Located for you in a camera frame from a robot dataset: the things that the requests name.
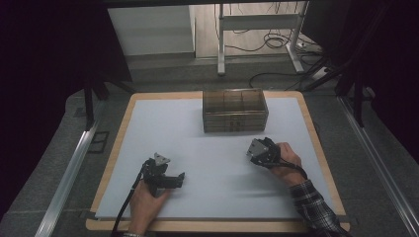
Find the wrist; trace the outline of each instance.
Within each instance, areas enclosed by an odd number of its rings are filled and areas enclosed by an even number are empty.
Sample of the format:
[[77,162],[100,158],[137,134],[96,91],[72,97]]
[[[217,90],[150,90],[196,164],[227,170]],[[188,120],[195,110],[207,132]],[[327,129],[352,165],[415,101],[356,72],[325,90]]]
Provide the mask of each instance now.
[[124,233],[123,237],[147,237],[147,236],[140,235],[140,234]]
[[145,232],[147,231],[148,224],[144,224],[143,221],[136,221],[132,220],[128,232],[136,235],[145,235]]
[[306,181],[306,179],[299,172],[288,173],[282,176],[282,179],[288,187],[300,185]]

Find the wooden frame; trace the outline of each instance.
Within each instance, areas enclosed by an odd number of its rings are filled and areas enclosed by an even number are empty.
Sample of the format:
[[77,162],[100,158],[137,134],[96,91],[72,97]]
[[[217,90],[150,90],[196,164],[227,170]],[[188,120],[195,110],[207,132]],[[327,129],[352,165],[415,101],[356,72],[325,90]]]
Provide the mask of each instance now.
[[[308,107],[305,104],[304,97],[300,92],[274,92],[265,91],[266,98],[296,98],[301,109],[302,116],[310,135],[314,151],[317,155],[321,171],[327,183],[332,201],[335,207],[335,212],[338,216],[345,216],[346,212],[340,200],[338,191],[330,173],[323,149],[315,131],[313,122],[308,112]],[[105,193],[109,180],[111,179],[115,164],[120,153],[123,139],[126,135],[126,129],[131,118],[132,110],[137,100],[178,100],[178,99],[201,99],[203,92],[174,92],[174,93],[139,93],[134,94],[129,100],[126,108],[120,130],[114,143],[108,164],[105,168],[99,188],[96,192],[95,199],[91,206],[91,212],[96,212],[102,196]],[[112,230],[115,221],[113,220],[95,220],[87,219],[86,227],[89,230]],[[129,221],[121,221],[119,230],[127,230]],[[341,226],[349,230],[349,222],[342,222]],[[295,220],[155,220],[149,228],[149,231],[165,231],[165,232],[305,232],[306,227],[302,221]]]

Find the white cabinet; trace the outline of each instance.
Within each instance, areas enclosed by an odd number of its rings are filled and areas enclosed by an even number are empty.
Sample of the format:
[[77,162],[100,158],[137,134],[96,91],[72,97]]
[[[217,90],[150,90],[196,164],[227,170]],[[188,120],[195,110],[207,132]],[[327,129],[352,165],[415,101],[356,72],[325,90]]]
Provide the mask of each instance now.
[[109,9],[124,55],[195,51],[193,6]]

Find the gray carpet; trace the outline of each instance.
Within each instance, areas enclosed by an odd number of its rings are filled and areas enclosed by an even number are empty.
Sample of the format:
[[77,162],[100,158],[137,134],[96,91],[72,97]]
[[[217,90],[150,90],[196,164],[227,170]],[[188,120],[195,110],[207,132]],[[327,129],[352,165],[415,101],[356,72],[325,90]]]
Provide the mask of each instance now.
[[[293,67],[287,57],[265,58],[262,61],[230,60],[224,77],[216,76],[216,66],[213,61],[193,62],[187,65],[179,65],[179,62],[161,63],[159,67],[151,68],[142,67],[140,64],[137,62],[130,65],[133,82],[128,83],[140,92],[247,88],[250,77],[258,73],[293,73]],[[266,90],[283,90],[297,83],[298,78],[278,75],[261,76],[255,79],[254,85]],[[321,144],[342,202],[351,219],[351,233],[359,237],[409,236],[354,130],[348,123],[342,107],[333,96],[334,83],[332,81],[312,93],[306,93],[304,97],[311,117],[318,128]],[[97,129],[98,133],[109,134],[108,142],[102,153],[97,153],[100,149],[98,145],[91,145],[92,152],[88,153],[84,159],[52,236],[109,236],[110,234],[108,231],[87,230],[83,216],[92,204],[129,100],[129,94],[120,88],[110,84],[108,88],[111,96],[107,102],[104,119]],[[0,236],[34,236],[37,232],[68,160],[83,132],[85,118],[78,116],[80,108],[84,108],[82,92],[68,99],[66,114],[55,137],[0,223]],[[412,205],[418,210],[419,187],[415,184],[419,178],[418,166],[380,123],[368,103],[365,104],[364,110],[366,126],[377,142],[380,152],[385,155],[384,159],[390,172]],[[200,235],[162,233],[158,236]]]

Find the metal frame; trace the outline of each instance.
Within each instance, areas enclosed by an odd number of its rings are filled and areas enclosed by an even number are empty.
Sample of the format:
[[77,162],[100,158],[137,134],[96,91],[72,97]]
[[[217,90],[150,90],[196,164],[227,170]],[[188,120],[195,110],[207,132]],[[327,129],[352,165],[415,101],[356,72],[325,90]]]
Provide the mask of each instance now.
[[74,181],[80,170],[80,166],[83,163],[84,156],[86,155],[87,149],[89,148],[90,142],[92,141],[93,135],[95,134],[96,128],[102,117],[106,102],[100,101],[95,110],[96,120],[93,122],[90,130],[84,131],[77,147],[74,151],[73,156],[62,176],[61,182],[56,189],[55,195],[53,196],[48,209],[46,210],[45,216],[40,224],[37,231],[36,237],[50,236],[58,220],[58,217],[62,211],[62,208],[67,201],[68,195],[73,187]]
[[419,221],[418,217],[410,205],[409,201],[398,187],[397,183],[391,177],[390,172],[386,168],[384,162],[381,159],[381,156],[377,149],[374,147],[370,137],[364,128],[360,127],[356,119],[352,116],[352,107],[347,98],[338,97],[338,102],[343,107],[345,114],[348,118],[349,123],[360,139],[361,144],[363,145],[370,162],[372,163],[376,173],[381,180],[382,185],[387,191],[388,196],[393,202],[395,208],[397,209],[401,220],[404,222],[407,230],[411,236],[419,236]]
[[301,62],[296,56],[295,46],[298,40],[307,10],[308,1],[304,2],[298,14],[224,16],[223,4],[219,4],[218,28],[218,75],[225,75],[224,31],[293,29],[290,43],[286,45],[296,73],[303,73]]

